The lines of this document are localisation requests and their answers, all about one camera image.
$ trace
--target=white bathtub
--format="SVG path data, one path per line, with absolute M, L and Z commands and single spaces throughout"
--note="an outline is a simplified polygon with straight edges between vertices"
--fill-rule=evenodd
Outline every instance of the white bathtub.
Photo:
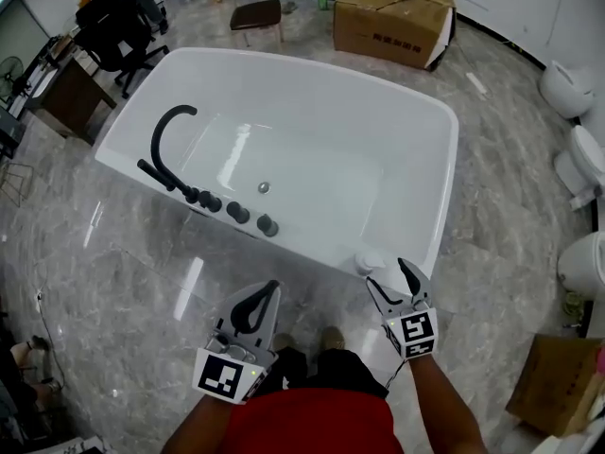
M 386 267 L 372 277 L 407 293 L 397 257 L 429 277 L 450 200 L 458 120 L 440 101 L 333 65 L 226 49 L 170 53 L 130 98 L 96 159 L 175 200 L 184 197 L 137 167 L 174 106 L 198 109 L 166 127 L 164 163 L 223 203 L 215 214 L 237 229 L 355 274 L 358 252 Z M 258 185 L 270 183 L 261 194 Z M 240 225 L 226 213 L 251 212 Z M 265 237 L 268 214 L 279 233 Z

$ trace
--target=toilet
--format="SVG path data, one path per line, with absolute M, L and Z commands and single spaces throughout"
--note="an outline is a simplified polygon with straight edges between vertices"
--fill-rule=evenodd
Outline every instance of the toilet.
M 594 232 L 569 246 L 559 257 L 563 287 L 589 299 L 605 299 L 605 233 Z
M 576 196 L 586 188 L 605 184 L 605 155 L 593 135 L 576 126 L 569 133 L 567 150 L 555 158 L 555 170 Z

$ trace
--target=gray marble tile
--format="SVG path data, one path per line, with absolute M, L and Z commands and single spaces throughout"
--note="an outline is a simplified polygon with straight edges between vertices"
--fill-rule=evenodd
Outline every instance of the gray marble tile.
M 155 44 L 241 45 L 226 27 L 228 2 L 168 0 L 171 28 Z M 463 23 L 441 67 L 428 73 L 336 52 L 333 12 L 296 3 L 283 19 L 285 54 L 403 84 L 458 116 L 456 174 L 433 273 L 436 358 L 494 443 L 516 423 L 504 406 L 532 335 L 562 333 L 557 257 L 590 230 L 588 213 L 571 213 L 552 169 L 570 124 L 540 97 L 539 69 Z M 252 31 L 249 40 L 252 50 L 277 51 L 270 31 Z M 97 143 L 125 105 L 113 77 L 95 76 L 118 104 L 95 118 Z M 252 282 L 283 283 L 278 332 L 293 334 L 309 358 L 326 325 L 340 327 L 355 349 L 379 324 L 362 281 L 194 214 L 97 163 L 98 145 L 64 140 L 31 115 L 25 122 L 16 160 L 36 174 L 21 208 L 0 196 L 0 295 L 24 339 L 43 332 L 35 301 L 43 290 L 67 379 L 62 400 L 79 432 L 102 434 L 124 452 L 159 451 L 199 399 L 189 387 L 195 349 L 216 309 Z M 175 311 L 179 299 L 184 311 Z M 406 452 L 429 452 L 407 367 L 388 401 Z

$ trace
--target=office chair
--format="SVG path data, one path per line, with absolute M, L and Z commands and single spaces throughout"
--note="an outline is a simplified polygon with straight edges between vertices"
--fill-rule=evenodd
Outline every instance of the office chair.
M 160 52 L 167 54 L 168 47 L 163 45 L 147 53 L 151 42 L 151 31 L 141 20 L 136 7 L 136 0 L 92 0 L 76 13 L 80 32 L 74 37 L 77 45 L 82 47 L 104 71 L 122 71 L 115 78 L 117 85 L 122 85 L 122 97 L 129 98 L 128 88 L 139 69 L 153 69 L 147 60 Z M 124 41 L 132 50 L 122 55 L 119 44 Z

